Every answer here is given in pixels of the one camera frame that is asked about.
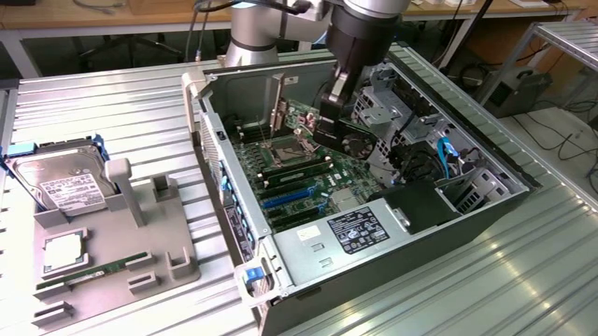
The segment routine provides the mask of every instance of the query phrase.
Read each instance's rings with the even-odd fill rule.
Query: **blue pcie slot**
[[[280,196],[275,199],[271,199],[269,201],[265,201],[261,205],[261,207],[264,209],[269,209],[273,208],[279,205],[287,204],[292,201],[300,200],[301,198],[307,198],[313,196],[313,191],[315,191],[316,187],[308,187],[307,189],[303,189],[301,191],[293,192],[289,195],[285,196]]]

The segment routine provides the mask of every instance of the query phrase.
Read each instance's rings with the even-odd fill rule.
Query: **ribbed metal surface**
[[[546,22],[538,24],[535,34],[598,71],[598,24]]]
[[[288,335],[590,335],[598,332],[598,209],[504,133],[495,119],[407,49],[393,49],[543,189],[476,240],[376,288]],[[309,57],[321,56],[313,53]],[[185,135],[178,77],[185,66],[22,82],[12,141],[56,141],[96,131],[132,180],[173,172],[201,278],[58,330],[57,335],[255,335]],[[0,334],[30,335],[32,202],[8,179],[0,228]]]
[[[595,202],[417,55],[397,55],[543,188],[472,243],[285,335],[595,335]]]

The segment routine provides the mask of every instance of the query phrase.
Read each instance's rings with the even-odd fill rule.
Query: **warning label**
[[[62,211],[76,210],[104,202],[93,175],[85,174],[40,183],[56,207]]]
[[[353,254],[388,239],[388,234],[368,207],[328,220],[344,252]]]

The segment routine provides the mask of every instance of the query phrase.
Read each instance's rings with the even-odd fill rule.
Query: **motherboard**
[[[381,189],[364,161],[305,136],[291,134],[233,148],[276,232],[364,204]]]

